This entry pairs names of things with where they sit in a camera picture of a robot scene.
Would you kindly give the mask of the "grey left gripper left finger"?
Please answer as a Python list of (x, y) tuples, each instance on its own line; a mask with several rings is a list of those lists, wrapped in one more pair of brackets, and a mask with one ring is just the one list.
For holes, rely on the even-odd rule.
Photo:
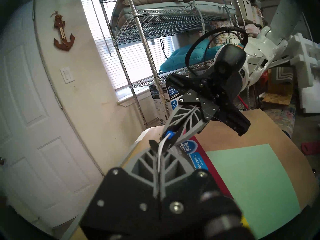
[(124, 171), (128, 174), (129, 188), (140, 197), (157, 200), (160, 194), (157, 172), (158, 148), (156, 140), (148, 140), (148, 146), (142, 143), (143, 150), (135, 153), (141, 141), (136, 141), (124, 159)]

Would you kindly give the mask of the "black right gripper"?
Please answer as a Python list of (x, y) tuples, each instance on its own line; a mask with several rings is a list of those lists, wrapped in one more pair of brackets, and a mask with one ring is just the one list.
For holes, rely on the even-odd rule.
[(170, 140), (178, 145), (201, 132), (209, 119), (227, 116), (237, 119), (241, 114), (233, 100), (244, 87), (246, 72), (245, 46), (226, 44), (215, 56), (214, 63), (203, 74), (184, 77), (171, 74), (166, 83), (181, 92), (179, 102), (164, 127), (164, 137), (170, 132)]

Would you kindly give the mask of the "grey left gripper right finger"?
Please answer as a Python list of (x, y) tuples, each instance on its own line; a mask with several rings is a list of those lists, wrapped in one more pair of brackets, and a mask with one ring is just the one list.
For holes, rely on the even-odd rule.
[(172, 151), (162, 155), (159, 172), (160, 200), (176, 192), (194, 171), (194, 164), (188, 155)]

